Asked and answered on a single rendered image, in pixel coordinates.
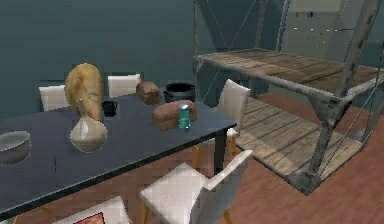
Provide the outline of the teal glass saltshaker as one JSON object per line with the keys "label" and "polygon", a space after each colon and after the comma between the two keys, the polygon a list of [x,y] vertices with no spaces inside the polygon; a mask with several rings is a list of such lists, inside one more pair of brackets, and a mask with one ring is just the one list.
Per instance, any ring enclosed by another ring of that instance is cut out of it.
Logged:
{"label": "teal glass saltshaker", "polygon": [[179,106],[179,127],[183,129],[190,127],[190,107],[188,104]]}

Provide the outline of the black cooking pot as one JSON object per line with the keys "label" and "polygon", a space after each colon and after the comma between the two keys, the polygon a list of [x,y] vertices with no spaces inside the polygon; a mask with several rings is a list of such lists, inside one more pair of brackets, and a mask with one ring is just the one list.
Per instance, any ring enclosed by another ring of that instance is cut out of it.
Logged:
{"label": "black cooking pot", "polygon": [[190,100],[195,101],[195,86],[190,83],[170,83],[166,86],[163,91],[164,100],[166,103],[179,101],[179,100]]}

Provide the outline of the long brown bread loaf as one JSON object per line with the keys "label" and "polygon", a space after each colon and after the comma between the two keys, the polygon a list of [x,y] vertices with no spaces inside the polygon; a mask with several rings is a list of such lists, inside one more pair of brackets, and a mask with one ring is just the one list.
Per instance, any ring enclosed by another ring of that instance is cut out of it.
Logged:
{"label": "long brown bread loaf", "polygon": [[195,121],[196,104],[190,100],[179,100],[157,106],[152,111],[152,124],[161,131],[176,128],[179,125],[179,107],[182,104],[190,107],[190,120]]}

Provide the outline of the white chair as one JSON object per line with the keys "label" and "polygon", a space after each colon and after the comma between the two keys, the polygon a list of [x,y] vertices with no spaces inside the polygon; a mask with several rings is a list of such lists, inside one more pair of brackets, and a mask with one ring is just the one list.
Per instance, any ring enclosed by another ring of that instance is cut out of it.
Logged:
{"label": "white chair", "polygon": [[163,224],[215,224],[220,217],[234,224],[229,208],[251,157],[251,150],[239,153],[212,178],[180,164],[140,192],[140,224],[147,224],[149,211]]}
{"label": "white chair", "polygon": [[133,224],[121,196],[85,209],[53,224]]}
{"label": "white chair", "polygon": [[227,142],[230,144],[232,156],[237,155],[236,139],[240,136],[240,128],[248,97],[251,90],[228,79],[220,94],[218,106],[213,108],[214,112],[221,113],[236,122],[236,126],[227,130]]}
{"label": "white chair", "polygon": [[44,111],[50,111],[68,106],[64,85],[40,87],[39,92]]}
{"label": "white chair", "polygon": [[134,94],[136,86],[141,82],[139,73],[126,76],[109,76],[108,92],[111,98]]}

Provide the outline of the small brown bread loaf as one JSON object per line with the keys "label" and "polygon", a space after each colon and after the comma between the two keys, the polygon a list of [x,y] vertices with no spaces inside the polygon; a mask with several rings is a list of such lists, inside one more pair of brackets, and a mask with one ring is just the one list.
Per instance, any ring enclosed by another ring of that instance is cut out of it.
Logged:
{"label": "small brown bread loaf", "polygon": [[160,89],[153,82],[140,82],[136,86],[136,95],[146,104],[158,104],[161,99]]}

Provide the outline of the dark grey dining table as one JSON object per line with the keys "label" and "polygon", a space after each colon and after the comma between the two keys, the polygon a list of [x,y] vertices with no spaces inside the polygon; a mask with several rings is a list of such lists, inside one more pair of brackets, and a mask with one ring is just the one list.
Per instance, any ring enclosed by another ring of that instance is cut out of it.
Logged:
{"label": "dark grey dining table", "polygon": [[152,124],[152,105],[134,95],[115,99],[116,115],[104,120],[107,140],[93,153],[69,139],[79,117],[60,108],[0,122],[0,134],[22,130],[31,135],[30,156],[0,167],[0,221],[38,208],[211,138],[216,140],[214,172],[223,169],[226,131],[236,122],[201,102],[188,130],[160,131]]}

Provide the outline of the black mug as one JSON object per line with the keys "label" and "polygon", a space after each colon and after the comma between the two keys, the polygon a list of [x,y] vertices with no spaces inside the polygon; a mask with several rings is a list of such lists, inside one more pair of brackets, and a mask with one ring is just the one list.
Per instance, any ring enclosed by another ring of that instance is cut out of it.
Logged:
{"label": "black mug", "polygon": [[102,109],[105,117],[113,117],[116,115],[117,103],[114,101],[104,101]]}

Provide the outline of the wooden metal-framed shelf unit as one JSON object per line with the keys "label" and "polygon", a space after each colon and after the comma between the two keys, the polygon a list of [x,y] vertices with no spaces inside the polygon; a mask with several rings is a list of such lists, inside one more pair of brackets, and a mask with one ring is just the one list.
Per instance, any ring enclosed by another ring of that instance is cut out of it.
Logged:
{"label": "wooden metal-framed shelf unit", "polygon": [[342,62],[261,48],[196,54],[210,65],[268,84],[240,121],[237,145],[305,195],[366,146],[384,113],[384,59],[360,64],[383,0],[363,0]]}

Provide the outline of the tall tan bread loaf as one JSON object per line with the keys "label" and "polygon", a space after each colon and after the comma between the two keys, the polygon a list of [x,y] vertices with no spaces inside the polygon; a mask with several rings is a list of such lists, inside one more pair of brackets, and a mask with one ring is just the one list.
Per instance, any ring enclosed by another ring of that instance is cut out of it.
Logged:
{"label": "tall tan bread loaf", "polygon": [[64,90],[66,100],[75,113],[80,114],[77,101],[82,99],[88,116],[101,120],[103,82],[94,65],[82,63],[73,68],[66,77]]}

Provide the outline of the grey bowl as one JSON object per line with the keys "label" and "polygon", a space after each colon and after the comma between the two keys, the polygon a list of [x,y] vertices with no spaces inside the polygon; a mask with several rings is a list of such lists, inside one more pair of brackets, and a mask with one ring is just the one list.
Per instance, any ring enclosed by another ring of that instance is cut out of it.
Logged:
{"label": "grey bowl", "polygon": [[13,131],[0,135],[0,165],[9,166],[25,160],[31,152],[27,131]]}

